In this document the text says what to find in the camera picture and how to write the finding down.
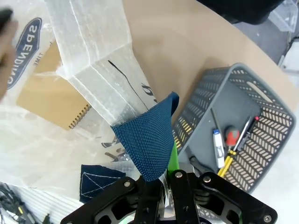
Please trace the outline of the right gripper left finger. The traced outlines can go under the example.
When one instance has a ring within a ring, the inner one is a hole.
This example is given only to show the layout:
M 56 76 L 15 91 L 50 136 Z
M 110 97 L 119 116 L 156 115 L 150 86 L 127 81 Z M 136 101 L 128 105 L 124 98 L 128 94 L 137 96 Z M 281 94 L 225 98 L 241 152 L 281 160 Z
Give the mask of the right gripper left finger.
M 135 213 L 134 224 L 154 224 L 159 204 L 164 202 L 164 187 L 152 182 L 124 177 L 106 187 L 89 202 L 61 220 L 62 224 L 119 224 Z

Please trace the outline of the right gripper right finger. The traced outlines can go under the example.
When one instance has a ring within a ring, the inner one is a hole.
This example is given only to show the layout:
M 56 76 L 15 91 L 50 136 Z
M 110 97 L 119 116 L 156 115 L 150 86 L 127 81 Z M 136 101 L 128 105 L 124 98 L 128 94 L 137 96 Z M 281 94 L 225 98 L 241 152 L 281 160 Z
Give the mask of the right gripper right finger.
M 200 224 L 198 207 L 216 215 L 226 224 L 274 224 L 278 213 L 213 172 L 200 176 L 179 169 L 178 151 L 173 143 L 168 165 L 170 189 L 178 224 Z

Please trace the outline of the person's right hand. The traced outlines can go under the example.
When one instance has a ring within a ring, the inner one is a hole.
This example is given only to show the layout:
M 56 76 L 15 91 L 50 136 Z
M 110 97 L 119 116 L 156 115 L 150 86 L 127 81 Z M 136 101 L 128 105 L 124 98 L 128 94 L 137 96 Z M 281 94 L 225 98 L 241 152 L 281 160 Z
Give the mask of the person's right hand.
M 0 33 L 0 99 L 7 92 L 7 84 L 15 59 L 12 40 L 18 28 L 18 21 L 8 21 Z

